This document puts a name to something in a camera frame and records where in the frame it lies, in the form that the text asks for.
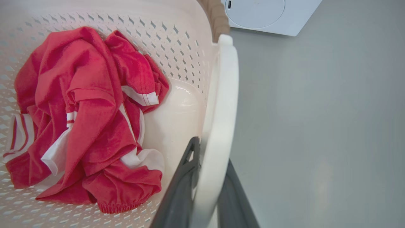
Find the red and white striped fabric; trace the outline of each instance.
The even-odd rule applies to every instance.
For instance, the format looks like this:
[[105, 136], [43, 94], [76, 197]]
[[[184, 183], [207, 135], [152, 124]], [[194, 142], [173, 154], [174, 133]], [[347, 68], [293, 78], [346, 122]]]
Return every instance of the red and white striped fabric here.
[[4, 155], [14, 186], [64, 173], [37, 199], [97, 202], [104, 213], [144, 203], [161, 190], [164, 160], [141, 147], [143, 113], [168, 87], [153, 60], [118, 31], [105, 41], [88, 27], [51, 33], [15, 81], [22, 114]]

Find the gray floor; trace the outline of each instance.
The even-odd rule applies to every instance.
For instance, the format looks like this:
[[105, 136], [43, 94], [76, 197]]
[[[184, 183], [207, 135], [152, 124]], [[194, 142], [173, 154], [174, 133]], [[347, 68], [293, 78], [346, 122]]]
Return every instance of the gray floor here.
[[261, 227], [405, 227], [405, 1], [324, 0], [297, 37], [231, 35], [231, 159]]

